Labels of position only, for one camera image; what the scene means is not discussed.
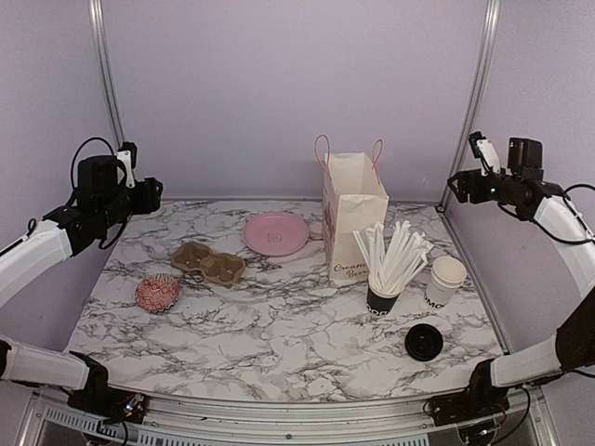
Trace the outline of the white paper coffee cup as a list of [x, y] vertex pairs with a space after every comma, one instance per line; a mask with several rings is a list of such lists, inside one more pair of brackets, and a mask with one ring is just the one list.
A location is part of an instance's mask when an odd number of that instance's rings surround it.
[[454, 257], [440, 256], [433, 261], [430, 280], [438, 287], [456, 289], [467, 278], [464, 264]]

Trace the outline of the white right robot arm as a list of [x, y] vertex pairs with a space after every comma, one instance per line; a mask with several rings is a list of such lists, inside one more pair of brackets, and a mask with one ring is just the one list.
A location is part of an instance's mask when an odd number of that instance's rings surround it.
[[492, 142], [469, 135], [480, 168], [459, 171], [447, 184], [460, 203], [495, 202], [506, 214], [537, 226], [570, 271], [581, 302], [547, 340], [478, 363], [462, 391], [448, 396], [457, 412], [479, 416], [505, 400], [510, 388], [548, 381], [594, 363], [594, 232], [575, 208], [569, 190], [544, 180], [543, 146], [511, 138], [502, 167]]

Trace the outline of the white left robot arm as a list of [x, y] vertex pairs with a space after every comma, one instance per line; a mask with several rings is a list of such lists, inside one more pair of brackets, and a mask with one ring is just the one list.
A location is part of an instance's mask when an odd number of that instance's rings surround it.
[[[71, 163], [68, 201], [28, 222], [24, 235], [1, 251], [1, 302], [6, 304], [37, 277], [92, 244], [106, 250], [116, 243], [112, 227], [125, 230], [132, 216], [160, 207], [162, 183], [134, 175], [138, 148], [124, 142], [119, 150]], [[112, 422], [139, 420], [146, 397], [109, 385], [105, 366], [78, 352], [57, 352], [1, 339], [1, 378], [25, 386], [64, 391], [71, 407]]]

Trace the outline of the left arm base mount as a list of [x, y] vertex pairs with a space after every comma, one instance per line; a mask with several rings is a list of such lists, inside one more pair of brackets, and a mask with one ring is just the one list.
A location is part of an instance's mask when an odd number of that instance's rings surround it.
[[147, 403], [145, 394], [112, 388], [98, 396], [76, 390], [67, 399], [69, 407], [102, 416], [105, 424], [119, 424], [122, 421], [141, 424]]

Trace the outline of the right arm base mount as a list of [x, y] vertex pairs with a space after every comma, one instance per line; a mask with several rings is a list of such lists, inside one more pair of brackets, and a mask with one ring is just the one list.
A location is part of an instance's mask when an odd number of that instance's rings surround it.
[[509, 409], [509, 400], [475, 400], [464, 391], [434, 396], [424, 404], [424, 413], [430, 416], [435, 426], [458, 424]]

